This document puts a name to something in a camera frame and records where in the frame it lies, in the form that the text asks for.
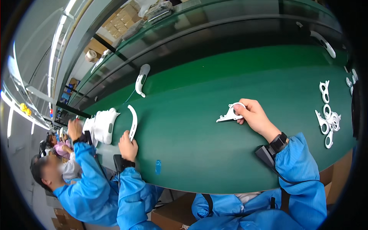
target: hand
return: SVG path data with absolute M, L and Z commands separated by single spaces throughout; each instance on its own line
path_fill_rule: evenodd
M 82 135 L 82 126 L 79 123 L 79 120 L 75 119 L 74 121 L 69 120 L 68 123 L 68 134 L 72 141 L 75 141 Z
M 135 161 L 135 156 L 137 156 L 138 153 L 138 145 L 134 139 L 130 142 L 129 130 L 124 132 L 118 146 L 123 159 L 130 160 L 131 162 Z
M 63 145 L 63 146 L 61 147 L 61 149 L 62 149 L 63 151 L 65 151 L 65 152 L 69 153 L 69 154 L 73 152 L 73 150 L 71 150 L 71 148 L 69 148 L 69 146 L 67 146 L 67 145 Z
M 246 109 L 241 105 L 234 105 L 236 114 L 243 116 L 243 118 L 237 120 L 237 123 L 242 125 L 246 120 L 248 125 L 262 135 L 268 143 L 271 143 L 277 135 L 281 134 L 281 131 L 267 118 L 258 101 L 243 98 L 239 102 L 244 104 Z

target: blue mark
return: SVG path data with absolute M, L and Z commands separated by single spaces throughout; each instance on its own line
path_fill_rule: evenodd
M 157 160 L 156 161 L 156 175 L 160 175 L 161 173 L 161 161 Z

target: blue lab coat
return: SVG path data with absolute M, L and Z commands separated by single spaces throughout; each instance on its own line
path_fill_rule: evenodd
M 319 180 L 316 162 L 308 150 L 302 133 L 290 137 L 289 144 L 276 155 L 276 170 L 289 181 Z M 327 216 L 325 190 L 318 181 L 289 184 L 279 178 L 279 183 L 290 196 L 289 214 L 280 210 L 281 190 L 265 191 L 243 205 L 235 195 L 211 195 L 213 216 L 208 216 L 208 203 L 197 194 L 192 211 L 197 222 L 189 230 L 239 230 L 239 229 L 317 229 Z M 147 221 L 140 190 L 145 186 L 134 168 L 121 173 L 119 211 L 120 229 L 160 229 Z M 271 197 L 275 209 L 270 209 Z M 246 217 L 234 214 L 247 213 Z
M 57 188 L 55 196 L 77 220 L 101 226 L 117 225 L 118 185 L 106 180 L 93 157 L 95 147 L 78 142 L 74 145 L 74 152 L 75 160 L 83 170 L 82 178 L 75 180 L 76 184 Z M 145 203 L 144 214 L 152 210 L 162 191 L 163 188 L 148 184 L 140 190 L 139 196 Z

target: green workbench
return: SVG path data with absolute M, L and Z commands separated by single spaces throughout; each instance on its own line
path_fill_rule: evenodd
M 270 121 L 288 136 L 303 132 L 320 171 L 354 145 L 351 95 L 344 71 L 346 53 L 332 59 L 323 47 L 269 46 L 223 53 L 149 76 L 146 98 L 129 85 L 96 102 L 85 112 L 115 107 L 121 113 L 111 145 L 99 143 L 102 164 L 114 169 L 118 141 L 131 128 L 133 106 L 138 116 L 135 139 L 138 170 L 151 184 L 189 192 L 233 194 L 279 186 L 277 176 L 255 156 L 266 140 L 245 123 L 216 123 L 228 104 L 256 99 Z M 326 149 L 314 110 L 322 114 L 319 82 L 330 80 L 331 110 L 341 115 L 333 145 Z M 160 174 L 156 161 L 161 161 Z

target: person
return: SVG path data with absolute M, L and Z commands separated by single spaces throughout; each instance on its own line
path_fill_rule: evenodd
M 75 142 L 75 160 L 83 171 L 81 179 L 68 184 L 53 156 L 44 156 L 36 161 L 31 169 L 33 178 L 44 189 L 53 192 L 63 208 L 77 220 L 106 227 L 116 226 L 118 185 L 104 176 L 94 158 L 95 147 L 78 141 L 82 127 L 77 120 L 69 121 L 68 133 Z M 146 212 L 152 210 L 160 195 L 160 189 L 153 185 L 141 190 L 140 197 Z
M 257 133 L 271 143 L 281 131 L 267 118 L 261 105 L 256 100 L 241 99 L 246 106 L 234 106 L 234 110 Z M 291 182 L 279 178 L 281 188 L 290 194 L 288 208 L 281 210 L 282 191 L 280 188 L 256 194 L 210 195 L 213 201 L 212 212 L 207 200 L 197 194 L 192 212 L 197 222 L 189 230 L 220 229 L 317 229 L 327 216 L 324 186 L 319 182 L 316 162 L 308 150 L 302 133 L 287 139 L 286 147 L 276 154 L 275 166 L 278 173 Z M 134 161 L 138 146 L 123 140 L 122 158 Z M 147 221 L 139 190 L 144 186 L 140 174 L 128 167 L 120 174 L 122 184 L 119 193 L 119 211 L 117 222 L 120 229 L 160 229 Z M 126 215 L 125 210 L 133 210 Z
M 56 161 L 55 164 L 58 165 L 57 168 L 62 173 L 64 181 L 66 181 L 68 184 L 70 184 L 72 180 L 74 180 L 76 178 L 81 178 L 82 169 L 81 169 L 80 165 L 75 161 L 75 153 L 74 152 L 70 153 L 70 160 L 68 160 L 65 163 L 63 163 L 61 161 L 61 159 L 57 158 L 55 155 L 50 154 L 50 152 L 52 152 L 52 151 L 49 151 L 49 156 L 52 156 L 51 161 Z M 29 167 L 31 171 L 32 171 L 32 168 L 35 165 L 35 163 L 38 161 L 38 159 L 40 159 L 39 154 L 32 157 L 31 166 Z
M 47 136 L 46 142 L 47 142 L 47 145 L 50 146 L 50 148 L 53 148 L 53 149 L 56 150 L 56 153 L 59 156 L 62 156 L 66 159 L 70 159 L 70 153 L 73 150 L 72 150 L 72 147 L 70 145 L 70 141 L 68 139 L 68 136 L 65 139 L 65 141 L 58 141 L 56 139 L 55 135 L 50 134 L 50 135 Z

